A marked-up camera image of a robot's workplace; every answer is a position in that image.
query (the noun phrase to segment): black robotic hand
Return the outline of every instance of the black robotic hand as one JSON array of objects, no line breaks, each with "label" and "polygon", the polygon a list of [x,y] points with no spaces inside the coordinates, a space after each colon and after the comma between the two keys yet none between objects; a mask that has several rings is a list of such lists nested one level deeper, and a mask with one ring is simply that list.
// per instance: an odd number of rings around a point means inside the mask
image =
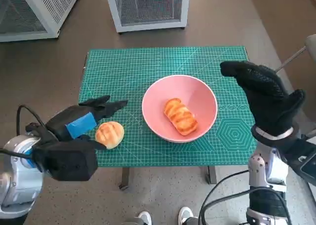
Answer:
[{"label": "black robotic hand", "polygon": [[59,141],[73,140],[127,105],[127,100],[107,102],[109,99],[106,95],[70,106],[50,119],[46,127]]},{"label": "black robotic hand", "polygon": [[293,117],[302,106],[305,93],[288,94],[275,71],[250,62],[225,61],[220,64],[225,77],[234,77],[246,93],[257,127],[278,136],[292,127]]},{"label": "black robotic hand", "polygon": [[31,123],[26,131],[40,138],[32,147],[32,161],[55,180],[86,181],[98,168],[95,149],[106,147],[84,135],[103,118],[127,105],[127,100],[107,102],[110,96],[89,99],[63,110],[45,125]]}]

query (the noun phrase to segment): bread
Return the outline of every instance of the bread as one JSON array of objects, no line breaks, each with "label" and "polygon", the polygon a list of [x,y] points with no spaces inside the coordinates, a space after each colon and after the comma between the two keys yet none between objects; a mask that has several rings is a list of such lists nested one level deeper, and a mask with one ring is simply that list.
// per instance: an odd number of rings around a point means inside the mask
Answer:
[{"label": "bread", "polygon": [[95,140],[107,147],[115,148],[124,137],[124,128],[118,122],[106,122],[99,126],[95,133]]},{"label": "bread", "polygon": [[167,101],[164,106],[164,114],[183,136],[192,133],[198,127],[198,122],[193,114],[178,98]]}]

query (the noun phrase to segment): person's foot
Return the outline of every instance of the person's foot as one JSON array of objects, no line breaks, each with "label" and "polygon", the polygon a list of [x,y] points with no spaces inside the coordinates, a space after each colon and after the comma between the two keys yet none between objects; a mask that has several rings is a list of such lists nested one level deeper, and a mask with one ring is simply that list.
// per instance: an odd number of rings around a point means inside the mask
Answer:
[{"label": "person's foot", "polygon": [[152,225],[152,217],[146,211],[141,212],[138,217],[144,221],[147,225]]},{"label": "person's foot", "polygon": [[183,207],[180,209],[178,216],[178,225],[182,225],[188,218],[193,217],[192,210],[188,207]]}]

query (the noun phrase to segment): table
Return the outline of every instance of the table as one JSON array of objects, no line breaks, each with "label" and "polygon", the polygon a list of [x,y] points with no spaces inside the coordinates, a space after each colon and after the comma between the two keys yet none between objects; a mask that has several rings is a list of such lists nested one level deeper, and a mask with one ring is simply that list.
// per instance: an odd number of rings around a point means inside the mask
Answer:
[{"label": "table", "polygon": [[[123,167],[121,188],[128,186],[129,168],[207,166],[215,182],[214,166],[247,164],[255,149],[250,128],[254,124],[243,90],[233,78],[224,78],[219,64],[247,60],[243,46],[94,49],[86,59],[79,102],[106,94],[128,105],[105,121],[125,128],[115,149],[97,151],[100,167]],[[156,80],[173,74],[201,79],[215,93],[218,115],[211,130],[190,143],[175,144],[156,136],[142,116],[142,98]],[[94,138],[95,130],[88,132]]]}]

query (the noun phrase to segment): pink bowl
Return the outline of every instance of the pink bowl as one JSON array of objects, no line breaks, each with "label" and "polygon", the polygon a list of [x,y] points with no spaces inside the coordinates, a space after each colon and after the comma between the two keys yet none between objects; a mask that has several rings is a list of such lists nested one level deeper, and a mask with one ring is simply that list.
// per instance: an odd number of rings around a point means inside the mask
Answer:
[{"label": "pink bowl", "polygon": [[[179,98],[194,114],[198,128],[182,136],[163,113],[165,103]],[[177,143],[191,142],[203,136],[215,122],[217,101],[212,90],[201,80],[187,75],[172,75],[153,83],[143,97],[144,119],[159,137]]]}]

